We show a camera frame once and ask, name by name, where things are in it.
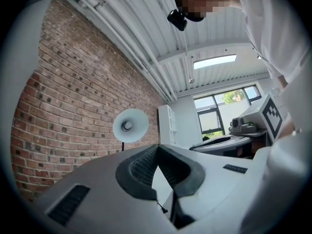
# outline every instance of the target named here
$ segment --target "ceiling light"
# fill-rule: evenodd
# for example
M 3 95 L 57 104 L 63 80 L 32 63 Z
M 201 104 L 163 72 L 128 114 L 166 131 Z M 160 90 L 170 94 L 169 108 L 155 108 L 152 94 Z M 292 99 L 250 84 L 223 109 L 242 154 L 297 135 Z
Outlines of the ceiling light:
M 216 58 L 210 58 L 206 60 L 197 61 L 197 62 L 194 62 L 194 69 L 208 67 L 212 65 L 226 63 L 226 62 L 232 62 L 236 60 L 236 57 L 237 55 L 231 55 L 231 56 L 216 57 Z

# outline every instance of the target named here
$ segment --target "black rubber seal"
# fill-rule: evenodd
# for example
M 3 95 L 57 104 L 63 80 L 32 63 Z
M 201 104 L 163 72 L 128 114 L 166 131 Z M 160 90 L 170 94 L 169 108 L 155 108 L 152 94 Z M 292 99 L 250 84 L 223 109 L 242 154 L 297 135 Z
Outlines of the black rubber seal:
M 116 169 L 116 180 L 135 198 L 157 200 L 152 189 L 157 166 L 177 198 L 193 195 L 205 178 L 199 163 L 163 145 L 153 145 L 121 162 Z

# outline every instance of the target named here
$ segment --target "black camera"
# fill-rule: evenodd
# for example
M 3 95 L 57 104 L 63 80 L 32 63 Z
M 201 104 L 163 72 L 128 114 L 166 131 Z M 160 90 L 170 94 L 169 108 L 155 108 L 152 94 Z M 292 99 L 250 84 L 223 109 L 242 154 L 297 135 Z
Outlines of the black camera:
M 178 0 L 175 0 L 175 4 L 177 7 L 182 7 L 181 1 L 178 2 Z M 185 18 L 196 22 L 202 21 L 204 19 L 201 17 L 196 17 L 194 13 L 184 13 L 176 9 L 172 10 L 167 17 L 168 21 L 177 27 L 180 31 L 184 31 L 187 26 L 187 21 Z

